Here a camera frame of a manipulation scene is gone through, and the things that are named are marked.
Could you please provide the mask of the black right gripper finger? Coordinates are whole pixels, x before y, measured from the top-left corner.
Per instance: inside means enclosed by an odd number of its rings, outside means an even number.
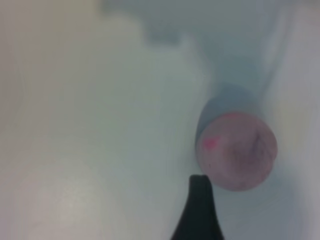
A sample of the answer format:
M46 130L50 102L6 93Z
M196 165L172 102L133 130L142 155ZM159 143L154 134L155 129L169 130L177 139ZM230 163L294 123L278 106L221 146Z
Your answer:
M188 196L173 240L223 240L213 188L206 175L191 175Z

